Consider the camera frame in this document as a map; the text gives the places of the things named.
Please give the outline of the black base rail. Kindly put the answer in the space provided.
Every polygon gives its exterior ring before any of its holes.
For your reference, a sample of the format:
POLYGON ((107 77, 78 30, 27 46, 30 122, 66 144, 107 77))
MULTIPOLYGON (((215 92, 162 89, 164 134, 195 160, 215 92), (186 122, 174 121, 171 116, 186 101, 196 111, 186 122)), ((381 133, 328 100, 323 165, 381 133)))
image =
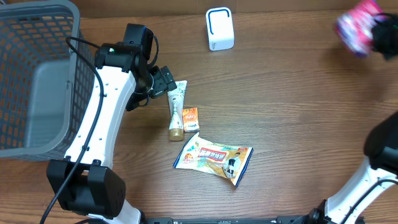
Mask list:
POLYGON ((276 218, 224 218, 224 219, 173 219, 170 217, 146 218, 145 224, 292 224, 299 216, 279 216, 276 218))

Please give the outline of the white barcode scanner stand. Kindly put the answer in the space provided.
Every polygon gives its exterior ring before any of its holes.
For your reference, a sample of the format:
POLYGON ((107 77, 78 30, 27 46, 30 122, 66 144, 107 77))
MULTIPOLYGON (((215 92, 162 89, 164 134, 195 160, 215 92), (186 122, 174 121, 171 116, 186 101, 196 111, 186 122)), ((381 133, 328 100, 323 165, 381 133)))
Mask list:
POLYGON ((209 49, 228 50, 234 47, 232 12, 227 7, 211 8, 206 12, 209 49))

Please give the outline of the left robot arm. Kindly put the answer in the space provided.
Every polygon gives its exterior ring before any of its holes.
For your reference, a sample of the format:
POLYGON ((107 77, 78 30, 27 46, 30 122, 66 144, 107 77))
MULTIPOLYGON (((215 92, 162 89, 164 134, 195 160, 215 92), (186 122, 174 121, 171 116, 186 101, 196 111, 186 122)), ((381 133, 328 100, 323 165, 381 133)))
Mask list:
POLYGON ((83 216, 85 223, 146 222, 126 200, 126 183, 113 171, 113 157, 124 112, 177 87, 170 70, 155 64, 158 53, 149 28, 128 24, 122 41, 97 46, 95 59, 86 62, 95 79, 83 120, 63 159, 47 166, 52 204, 83 216))

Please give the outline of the white gold cosmetic tube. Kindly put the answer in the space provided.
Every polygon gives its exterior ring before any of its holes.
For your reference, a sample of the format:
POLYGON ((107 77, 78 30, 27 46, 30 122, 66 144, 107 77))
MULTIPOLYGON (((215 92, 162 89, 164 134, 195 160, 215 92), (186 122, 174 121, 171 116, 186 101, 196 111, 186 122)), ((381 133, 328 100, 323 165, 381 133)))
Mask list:
POLYGON ((187 81, 177 81, 176 85, 176 89, 167 93, 171 117, 169 125, 169 139, 171 141, 182 141, 184 139, 182 111, 187 81))

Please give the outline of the red purple snack pack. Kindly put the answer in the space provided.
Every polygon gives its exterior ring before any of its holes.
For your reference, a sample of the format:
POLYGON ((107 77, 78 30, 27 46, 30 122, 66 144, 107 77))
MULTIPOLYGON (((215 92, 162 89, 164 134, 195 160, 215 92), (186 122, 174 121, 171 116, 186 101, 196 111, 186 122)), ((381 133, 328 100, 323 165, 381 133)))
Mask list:
POLYGON ((342 14, 335 23, 335 32, 345 47, 357 57, 367 57, 372 49, 372 28, 383 10, 375 0, 361 0, 342 14))

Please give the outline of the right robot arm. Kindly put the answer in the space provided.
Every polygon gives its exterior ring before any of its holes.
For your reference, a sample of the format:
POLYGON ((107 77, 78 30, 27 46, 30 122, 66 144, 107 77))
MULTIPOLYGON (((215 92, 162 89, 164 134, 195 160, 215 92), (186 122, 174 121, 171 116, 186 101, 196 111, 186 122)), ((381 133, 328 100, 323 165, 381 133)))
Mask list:
POLYGON ((364 159, 345 185, 295 223, 362 223, 360 214, 397 184, 397 113, 378 124, 364 143, 364 159))

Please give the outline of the yellow white snack bag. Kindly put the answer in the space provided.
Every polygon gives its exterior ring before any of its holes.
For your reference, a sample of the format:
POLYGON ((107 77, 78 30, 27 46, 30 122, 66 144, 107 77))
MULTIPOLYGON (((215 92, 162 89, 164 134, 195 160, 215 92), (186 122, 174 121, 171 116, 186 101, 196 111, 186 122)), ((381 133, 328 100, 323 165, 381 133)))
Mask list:
POLYGON ((182 147, 173 168, 191 169, 217 175, 232 182, 237 187, 243 178, 252 147, 229 146, 208 141, 195 133, 182 147))

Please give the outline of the grey plastic shopping basket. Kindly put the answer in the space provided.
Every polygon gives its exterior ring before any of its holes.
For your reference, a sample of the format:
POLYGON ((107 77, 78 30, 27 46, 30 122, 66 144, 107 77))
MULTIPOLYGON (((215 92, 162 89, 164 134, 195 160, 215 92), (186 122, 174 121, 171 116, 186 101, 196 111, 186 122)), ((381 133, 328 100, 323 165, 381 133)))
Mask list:
POLYGON ((1 156, 61 159, 93 90, 93 60, 70 1, 1 6, 1 156))

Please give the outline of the small orange white packet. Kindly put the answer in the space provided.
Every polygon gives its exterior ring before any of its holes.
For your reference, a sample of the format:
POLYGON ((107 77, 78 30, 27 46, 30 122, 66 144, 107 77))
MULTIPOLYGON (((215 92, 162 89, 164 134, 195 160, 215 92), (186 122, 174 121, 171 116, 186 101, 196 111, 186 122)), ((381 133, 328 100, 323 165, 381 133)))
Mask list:
POLYGON ((183 109, 183 128, 186 133, 194 133, 200 130, 198 122, 198 108, 183 109))

